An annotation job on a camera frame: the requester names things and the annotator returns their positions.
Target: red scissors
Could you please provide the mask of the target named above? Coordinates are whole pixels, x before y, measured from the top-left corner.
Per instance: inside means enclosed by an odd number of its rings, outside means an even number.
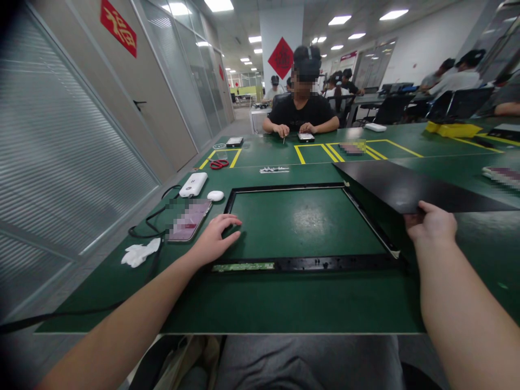
[[[208,160],[211,161],[210,168],[214,170],[219,170],[229,165],[229,162],[227,160]]]

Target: black frame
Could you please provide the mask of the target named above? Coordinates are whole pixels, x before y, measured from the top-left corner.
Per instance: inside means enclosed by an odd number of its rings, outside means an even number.
[[[373,255],[327,255],[319,257],[276,257],[276,258],[254,258],[254,259],[218,259],[213,264],[246,264],[246,263],[274,263],[274,272],[279,271],[347,271],[347,270],[383,270],[402,269],[406,270],[408,262],[403,258],[400,251],[390,241],[383,229],[366,213],[346,183],[318,183],[318,184],[291,184],[259,187],[233,188],[227,199],[224,213],[231,213],[237,194],[249,192],[271,192],[271,191],[293,191],[293,190],[322,190],[340,188],[356,207],[365,222],[374,232],[376,238],[387,250],[385,254]],[[248,272],[269,272],[267,270]]]

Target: black t-shirt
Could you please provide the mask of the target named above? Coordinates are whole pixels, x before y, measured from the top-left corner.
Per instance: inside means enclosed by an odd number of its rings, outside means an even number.
[[[359,88],[354,85],[352,81],[347,81],[341,85],[341,88],[348,89],[349,93],[356,94],[359,91]]]
[[[335,115],[327,99],[320,95],[311,95],[300,110],[296,109],[291,98],[283,99],[272,109],[268,118],[276,125],[287,125],[291,131],[300,131],[304,123],[319,126]]]

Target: phone screen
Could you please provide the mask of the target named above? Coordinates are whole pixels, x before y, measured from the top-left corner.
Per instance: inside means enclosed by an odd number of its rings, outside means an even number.
[[[190,199],[184,213],[170,226],[168,241],[189,241],[211,208],[209,199]]]

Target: yellow box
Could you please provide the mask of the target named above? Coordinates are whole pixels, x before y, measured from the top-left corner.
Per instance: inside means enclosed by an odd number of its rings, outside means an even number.
[[[428,125],[426,126],[426,130],[428,130],[430,133],[436,133],[439,129],[440,125],[437,123],[433,123],[431,121],[428,121]]]
[[[477,135],[480,130],[482,130],[481,127],[469,123],[454,123],[452,125],[440,126],[437,133],[443,137],[472,138]]]

